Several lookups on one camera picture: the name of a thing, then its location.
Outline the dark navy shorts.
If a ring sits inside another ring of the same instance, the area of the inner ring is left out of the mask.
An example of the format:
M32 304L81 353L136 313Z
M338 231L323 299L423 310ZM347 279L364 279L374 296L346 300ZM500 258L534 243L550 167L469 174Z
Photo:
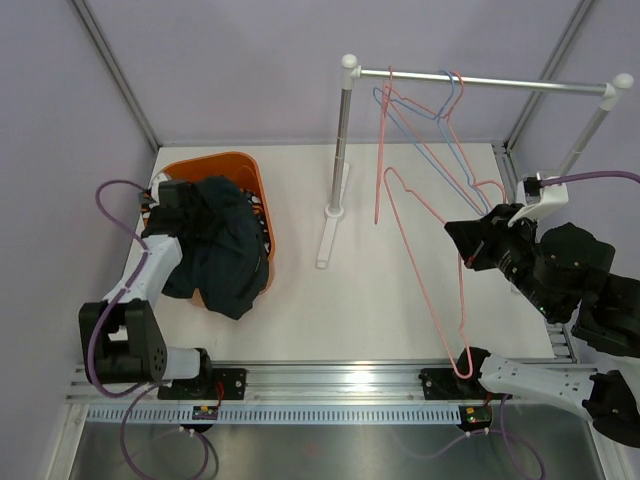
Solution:
M238 320L268 283L263 228L247 196L228 178L208 177L195 188L205 216L180 239L183 258L162 294L190 299L198 293L206 309Z

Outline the blue wire hanger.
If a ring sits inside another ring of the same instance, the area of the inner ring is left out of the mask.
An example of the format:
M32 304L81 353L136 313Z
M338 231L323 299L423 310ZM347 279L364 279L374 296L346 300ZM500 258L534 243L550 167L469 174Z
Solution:
M438 107L440 107L442 102L446 99L450 91L450 84L446 81L446 78L445 78L445 83L448 85L448 90L445 93L444 98L440 101L438 105L434 107L430 107L426 105L424 102L420 102L418 100L415 100L415 101L421 104L424 104L433 110L437 109ZM395 85L394 85L394 88L397 89L401 95L407 96L401 93L399 89L395 87ZM437 127L434 125L434 123L431 121L422 119L412 113L406 113L405 116L411 122L414 128L419 132L422 138L426 141L427 145L431 147L434 153L445 164L445 166L448 167L455 174L455 176L458 178L459 181L463 181L464 176L460 171L456 161L454 160L453 155L450 153L444 141L441 139L440 133L438 132Z

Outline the pink wire hanger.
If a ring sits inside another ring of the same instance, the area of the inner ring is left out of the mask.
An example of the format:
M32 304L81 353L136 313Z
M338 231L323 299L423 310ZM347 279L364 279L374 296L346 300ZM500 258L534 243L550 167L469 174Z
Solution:
M376 182L375 182L375 204L374 204L374 224L377 225L380 216L380 203L381 203L381 184L383 177L384 167L384 147L386 137L386 125L388 117L388 109L390 103L390 93L393 91L393 68L388 67L389 76L382 81L380 87L380 115L379 115L379 130L378 130L378 150L377 150L377 164L376 164Z

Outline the orange grey camouflage shorts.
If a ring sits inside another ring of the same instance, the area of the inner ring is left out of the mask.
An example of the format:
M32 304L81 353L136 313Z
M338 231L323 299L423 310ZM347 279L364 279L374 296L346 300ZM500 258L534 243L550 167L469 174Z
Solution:
M152 205L157 203L157 190L159 185L162 182L169 180L172 180L172 177L165 172L160 172L152 178L150 186L142 194L141 212L144 215L150 211ZM271 239L270 229L266 218L266 204L257 191L240 186L238 186L238 189L251 205L254 217L261 226L264 249L266 254L269 255L272 247L274 246L274 241Z

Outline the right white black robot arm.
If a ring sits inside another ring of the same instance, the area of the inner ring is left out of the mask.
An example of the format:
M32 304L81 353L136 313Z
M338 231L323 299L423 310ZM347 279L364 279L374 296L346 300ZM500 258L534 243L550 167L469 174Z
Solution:
M577 361L583 342L610 362L605 372L560 371L479 347L462 353L454 388L466 397L504 394L570 412L604 437L639 445L639 282L611 271L615 249L570 222L537 233L521 204L500 204L444 229L466 268L499 271L550 325Z

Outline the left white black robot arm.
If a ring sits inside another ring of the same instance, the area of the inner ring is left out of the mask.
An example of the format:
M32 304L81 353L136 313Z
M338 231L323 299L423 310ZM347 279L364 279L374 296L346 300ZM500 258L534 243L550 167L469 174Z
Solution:
M179 382L191 397L208 396L215 388L210 358L202 348L169 347L160 331L153 307L171 273L183 259L182 244L208 215L194 184L167 179L156 187L137 188L148 216L138 233L111 215L101 194L116 180L101 184L95 203L112 223L130 234L139 245L136 264L102 300L88 302L78 322L88 381L107 398L126 397L145 384L166 388Z

